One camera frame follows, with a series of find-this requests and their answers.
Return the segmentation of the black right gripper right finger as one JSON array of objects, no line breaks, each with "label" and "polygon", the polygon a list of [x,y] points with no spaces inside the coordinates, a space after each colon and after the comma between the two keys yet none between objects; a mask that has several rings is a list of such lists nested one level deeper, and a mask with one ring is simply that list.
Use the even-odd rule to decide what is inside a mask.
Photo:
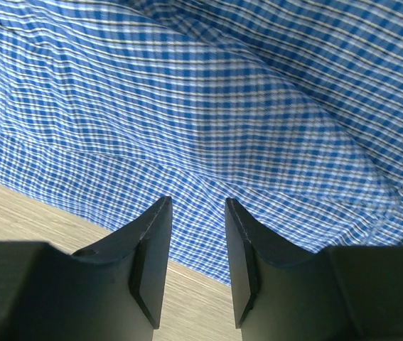
[{"label": "black right gripper right finger", "polygon": [[235,325],[243,340],[403,340],[403,247],[311,253],[225,203]]}]

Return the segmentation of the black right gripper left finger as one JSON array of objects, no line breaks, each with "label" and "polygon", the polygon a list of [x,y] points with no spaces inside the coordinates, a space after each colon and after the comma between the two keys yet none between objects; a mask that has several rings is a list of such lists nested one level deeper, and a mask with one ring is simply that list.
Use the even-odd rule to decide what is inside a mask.
[{"label": "black right gripper left finger", "polygon": [[67,254],[0,242],[0,340],[151,340],[159,327],[172,200]]}]

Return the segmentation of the blue checked long sleeve shirt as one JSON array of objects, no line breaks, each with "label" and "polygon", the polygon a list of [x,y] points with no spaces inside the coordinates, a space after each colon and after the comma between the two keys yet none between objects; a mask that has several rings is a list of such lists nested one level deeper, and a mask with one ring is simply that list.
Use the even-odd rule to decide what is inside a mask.
[{"label": "blue checked long sleeve shirt", "polygon": [[0,183],[108,229],[224,203],[312,252],[403,244],[403,1],[0,1]]}]

